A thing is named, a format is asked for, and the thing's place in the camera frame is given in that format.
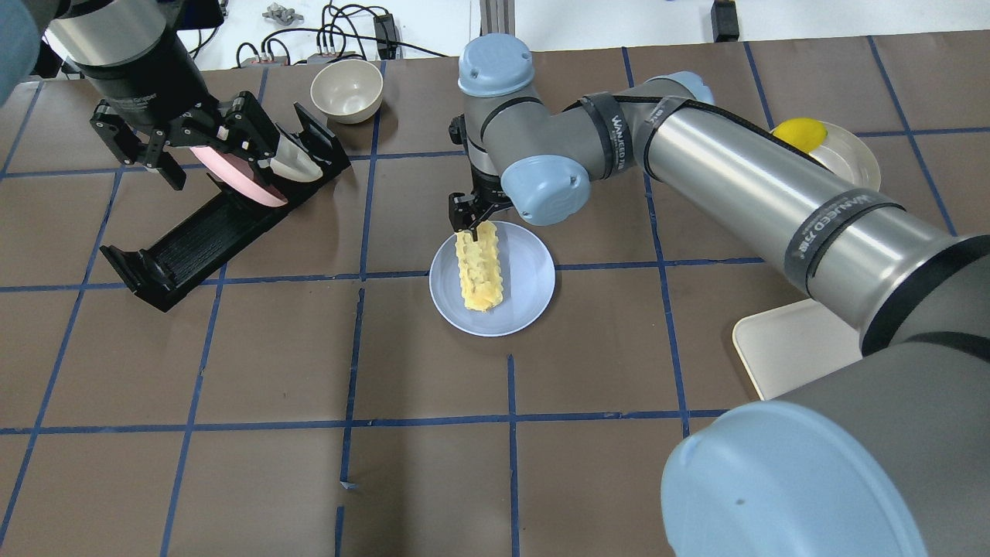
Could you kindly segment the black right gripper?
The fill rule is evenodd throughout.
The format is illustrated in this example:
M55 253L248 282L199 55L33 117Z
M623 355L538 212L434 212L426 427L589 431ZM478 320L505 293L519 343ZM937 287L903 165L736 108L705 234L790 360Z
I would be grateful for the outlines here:
M466 117L452 118L449 137L453 144L463 147L470 164L473 189L470 193L450 193L448 215L453 232L476 235L477 227L495 213L510 209L510 198L505 194L500 177L484 148L468 136Z

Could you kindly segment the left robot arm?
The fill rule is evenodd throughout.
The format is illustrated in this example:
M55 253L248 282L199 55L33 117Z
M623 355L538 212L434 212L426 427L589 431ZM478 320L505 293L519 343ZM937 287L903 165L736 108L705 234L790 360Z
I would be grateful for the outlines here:
M288 179L298 149L251 93L213 97L158 3L4 1L3 98L34 68L45 32L101 94L91 124L121 163L155 170L180 190L185 174L169 148L188 149L237 193L285 202L276 180Z

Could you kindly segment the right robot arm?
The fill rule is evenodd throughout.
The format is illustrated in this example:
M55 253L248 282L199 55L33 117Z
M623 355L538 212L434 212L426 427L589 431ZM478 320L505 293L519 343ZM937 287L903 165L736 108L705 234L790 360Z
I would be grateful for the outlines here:
M749 245L757 263L676 265L675 308L788 285L857 335L859 357L775 398L687 426L661 484L678 556L988 554L988 236L956 237L717 107L695 73L586 95L558 114L516 36L459 58L450 137L474 191L450 222L562 222L597 179L637 169Z

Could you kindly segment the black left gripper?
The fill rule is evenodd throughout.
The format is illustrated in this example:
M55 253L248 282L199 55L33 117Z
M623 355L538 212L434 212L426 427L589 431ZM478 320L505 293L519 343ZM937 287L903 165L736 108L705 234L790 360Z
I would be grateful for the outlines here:
M95 133L120 163L157 172L175 191L187 176L171 148L208 145L241 172L275 172L282 134L250 91L219 100L198 70L92 70L90 82L101 95Z

